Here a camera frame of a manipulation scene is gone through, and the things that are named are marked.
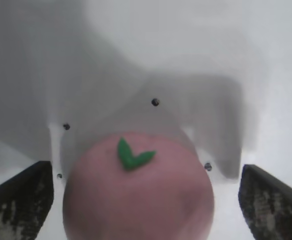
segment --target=screw hole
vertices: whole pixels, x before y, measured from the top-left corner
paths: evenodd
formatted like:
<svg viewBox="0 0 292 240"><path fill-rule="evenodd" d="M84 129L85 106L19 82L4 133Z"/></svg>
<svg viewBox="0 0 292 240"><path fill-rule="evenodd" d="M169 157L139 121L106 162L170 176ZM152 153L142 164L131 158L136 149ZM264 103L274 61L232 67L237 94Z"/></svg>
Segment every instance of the screw hole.
<svg viewBox="0 0 292 240"><path fill-rule="evenodd" d="M67 130L69 130L70 129L70 125L68 124L68 123L65 123L64 124L64 129L67 131Z"/></svg>
<svg viewBox="0 0 292 240"><path fill-rule="evenodd" d="M205 164L205 169L208 171L208 172L210 172L211 170L212 170L212 166L211 166L211 164L208 162L208 163L206 163Z"/></svg>
<svg viewBox="0 0 292 240"><path fill-rule="evenodd" d="M158 106L160 104L160 100L157 99L157 98L154 98L152 101L151 101L151 104L153 104L155 107Z"/></svg>

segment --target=pink ball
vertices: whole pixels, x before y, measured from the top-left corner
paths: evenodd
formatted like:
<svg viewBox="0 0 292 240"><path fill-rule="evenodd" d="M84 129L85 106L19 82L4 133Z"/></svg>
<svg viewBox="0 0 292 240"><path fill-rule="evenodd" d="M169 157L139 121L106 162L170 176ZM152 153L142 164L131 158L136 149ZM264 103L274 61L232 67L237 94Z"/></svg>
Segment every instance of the pink ball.
<svg viewBox="0 0 292 240"><path fill-rule="evenodd" d="M134 155L156 151L125 171L120 137ZM66 186L63 214L70 240L203 240L214 211L208 175L191 151L167 138L112 135L78 160Z"/></svg>

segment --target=green leaf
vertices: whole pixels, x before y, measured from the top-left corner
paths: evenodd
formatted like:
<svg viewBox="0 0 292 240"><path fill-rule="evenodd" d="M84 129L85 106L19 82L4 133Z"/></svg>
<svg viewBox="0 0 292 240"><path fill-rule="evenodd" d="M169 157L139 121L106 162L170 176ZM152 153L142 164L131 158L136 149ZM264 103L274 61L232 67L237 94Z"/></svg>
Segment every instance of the green leaf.
<svg viewBox="0 0 292 240"><path fill-rule="evenodd" d="M147 151L141 153L139 156L134 157L129 144L124 138L121 138L118 143L118 156L125 170L134 170L144 164L150 162L155 156L155 151Z"/></svg>
<svg viewBox="0 0 292 240"><path fill-rule="evenodd" d="M156 155L155 151L147 151L147 152L141 153L139 156L133 159L135 167L139 167L150 162L150 160L152 160L152 158L155 155Z"/></svg>

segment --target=pink fruit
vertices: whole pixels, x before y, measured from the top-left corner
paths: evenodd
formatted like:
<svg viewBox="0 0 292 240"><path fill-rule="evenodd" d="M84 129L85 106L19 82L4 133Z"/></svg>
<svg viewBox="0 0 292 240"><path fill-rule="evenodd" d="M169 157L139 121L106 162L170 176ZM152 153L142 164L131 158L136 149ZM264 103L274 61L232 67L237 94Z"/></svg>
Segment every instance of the pink fruit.
<svg viewBox="0 0 292 240"><path fill-rule="evenodd" d="M125 171L120 137L135 155L156 151L147 164ZM112 135L78 160L64 196L70 240L203 240L213 218L210 180L196 155L161 136Z"/></svg>

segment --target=white surface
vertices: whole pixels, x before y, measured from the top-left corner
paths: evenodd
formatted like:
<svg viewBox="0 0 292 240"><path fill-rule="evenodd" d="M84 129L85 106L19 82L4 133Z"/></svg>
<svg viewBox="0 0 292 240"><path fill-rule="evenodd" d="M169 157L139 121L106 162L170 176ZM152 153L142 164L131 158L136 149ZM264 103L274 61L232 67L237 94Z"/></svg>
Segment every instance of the white surface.
<svg viewBox="0 0 292 240"><path fill-rule="evenodd" d="M209 239L252 239L240 165L292 186L292 0L0 0L0 183L37 160L67 171L102 135L127 129L184 143L185 130L214 160ZM65 239L55 184L38 239Z"/></svg>

